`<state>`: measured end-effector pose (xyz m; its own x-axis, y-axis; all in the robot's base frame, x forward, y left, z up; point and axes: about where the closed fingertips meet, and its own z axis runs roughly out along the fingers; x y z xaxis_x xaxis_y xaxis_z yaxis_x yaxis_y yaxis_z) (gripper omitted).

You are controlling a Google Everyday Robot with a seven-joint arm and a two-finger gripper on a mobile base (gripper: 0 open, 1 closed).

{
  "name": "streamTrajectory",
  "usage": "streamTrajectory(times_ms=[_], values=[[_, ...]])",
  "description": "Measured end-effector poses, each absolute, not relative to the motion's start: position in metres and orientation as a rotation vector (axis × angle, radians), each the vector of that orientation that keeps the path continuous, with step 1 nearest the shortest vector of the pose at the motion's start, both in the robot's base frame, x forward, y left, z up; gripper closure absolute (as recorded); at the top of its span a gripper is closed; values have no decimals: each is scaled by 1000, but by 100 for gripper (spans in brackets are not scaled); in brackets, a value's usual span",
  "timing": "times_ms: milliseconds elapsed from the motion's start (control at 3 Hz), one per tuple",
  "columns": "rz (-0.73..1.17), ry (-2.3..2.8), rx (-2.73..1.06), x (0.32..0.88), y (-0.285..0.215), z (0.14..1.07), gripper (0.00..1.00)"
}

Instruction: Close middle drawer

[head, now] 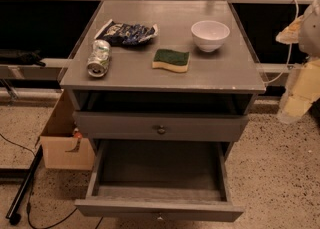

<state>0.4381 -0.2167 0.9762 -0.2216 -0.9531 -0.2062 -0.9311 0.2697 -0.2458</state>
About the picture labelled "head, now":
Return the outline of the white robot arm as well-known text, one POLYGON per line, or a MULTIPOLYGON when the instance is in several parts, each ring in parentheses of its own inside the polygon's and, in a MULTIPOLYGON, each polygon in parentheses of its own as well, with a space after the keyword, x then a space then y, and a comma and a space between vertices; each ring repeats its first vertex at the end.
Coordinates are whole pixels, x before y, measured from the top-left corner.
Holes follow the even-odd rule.
POLYGON ((320 0, 314 0, 304 13, 276 36, 282 44, 297 44, 309 59, 293 69, 281 97, 277 117, 290 124, 300 120, 320 99, 320 0))

